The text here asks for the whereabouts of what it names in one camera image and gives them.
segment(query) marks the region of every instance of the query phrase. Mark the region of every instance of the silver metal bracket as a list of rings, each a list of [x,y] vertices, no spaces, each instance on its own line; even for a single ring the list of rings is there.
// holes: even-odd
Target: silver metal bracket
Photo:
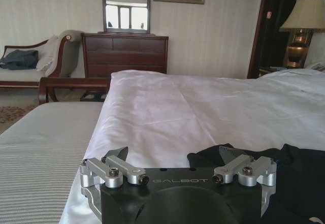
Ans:
[[[261,156],[256,161],[248,155],[240,155],[223,167],[214,169],[212,179],[217,184],[227,184],[238,175],[238,182],[246,187],[253,187],[257,183],[262,185],[261,216],[269,206],[270,196],[275,194],[276,163],[268,157]]]
[[[79,166],[81,193],[88,198],[89,207],[100,220],[101,194],[96,185],[104,183],[108,188],[118,188],[123,185],[123,176],[135,185],[146,185],[149,182],[143,168],[134,167],[124,161],[127,153],[127,147],[110,150],[102,161],[96,158],[85,159]]]
[[[122,159],[112,155],[105,159],[107,166],[111,168],[118,168],[122,174],[127,177],[127,181],[134,185],[146,185],[149,178],[146,175],[146,170],[130,165]]]

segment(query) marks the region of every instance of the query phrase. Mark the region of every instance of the floor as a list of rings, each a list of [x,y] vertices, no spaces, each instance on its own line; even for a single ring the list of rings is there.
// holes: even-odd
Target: floor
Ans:
[[[82,89],[57,89],[59,101],[79,101]],[[37,89],[0,89],[0,134],[38,106]]]

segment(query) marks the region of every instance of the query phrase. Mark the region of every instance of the chest of drawers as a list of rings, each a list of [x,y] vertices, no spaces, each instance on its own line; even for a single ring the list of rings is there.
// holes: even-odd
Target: chest of drawers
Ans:
[[[129,69],[167,72],[168,37],[82,34],[82,43],[86,78]]]

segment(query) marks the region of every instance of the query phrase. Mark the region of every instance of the lamp base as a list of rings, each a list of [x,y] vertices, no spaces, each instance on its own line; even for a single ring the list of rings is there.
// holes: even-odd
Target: lamp base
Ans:
[[[308,53],[307,36],[308,33],[296,34],[294,42],[288,46],[288,68],[299,68],[301,66],[301,61]]]

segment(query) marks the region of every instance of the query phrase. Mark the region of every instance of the patterned rug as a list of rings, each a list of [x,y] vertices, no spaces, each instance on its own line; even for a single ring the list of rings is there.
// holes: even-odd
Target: patterned rug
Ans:
[[[24,115],[29,111],[34,109],[37,105],[30,105],[26,108],[20,108],[18,106],[1,106],[0,107],[0,123],[13,122]]]

